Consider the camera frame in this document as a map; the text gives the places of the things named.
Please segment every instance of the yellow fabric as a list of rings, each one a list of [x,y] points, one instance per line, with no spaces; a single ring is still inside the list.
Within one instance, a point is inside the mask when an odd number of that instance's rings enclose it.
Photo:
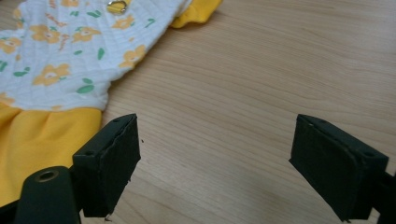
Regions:
[[[0,207],[20,198],[30,174],[70,167],[72,155],[98,132],[101,117],[93,108],[23,111],[0,103]]]
[[[117,0],[114,0],[113,1],[114,4],[111,6],[107,6],[107,10],[112,13],[120,13],[122,11],[122,9],[125,8],[125,5],[122,2],[119,2],[119,3],[117,3],[117,2],[118,2]],[[126,5],[129,6],[129,4],[131,3],[131,0],[123,0],[123,2],[125,2]]]
[[[207,22],[221,2],[222,0],[192,0],[183,14],[176,18],[171,26],[181,28],[189,22]]]

